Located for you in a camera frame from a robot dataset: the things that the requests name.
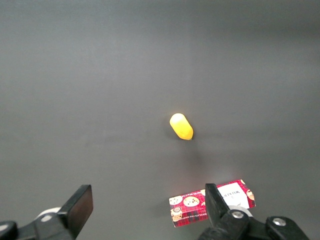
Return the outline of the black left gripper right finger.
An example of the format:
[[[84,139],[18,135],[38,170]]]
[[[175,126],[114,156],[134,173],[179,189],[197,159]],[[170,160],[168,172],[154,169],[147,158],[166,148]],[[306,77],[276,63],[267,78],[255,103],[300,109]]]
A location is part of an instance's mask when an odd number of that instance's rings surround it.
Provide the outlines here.
[[[269,216],[256,220],[244,207],[229,207],[214,183],[205,185],[206,213],[210,227],[200,240],[307,240],[308,236],[292,219]]]

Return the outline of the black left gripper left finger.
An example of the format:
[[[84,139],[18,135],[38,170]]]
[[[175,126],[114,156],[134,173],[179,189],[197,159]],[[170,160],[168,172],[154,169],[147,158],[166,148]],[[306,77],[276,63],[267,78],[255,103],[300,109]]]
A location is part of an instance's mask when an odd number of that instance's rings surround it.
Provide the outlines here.
[[[61,207],[41,212],[29,224],[12,220],[0,223],[2,240],[75,240],[93,212],[90,184],[81,185]]]

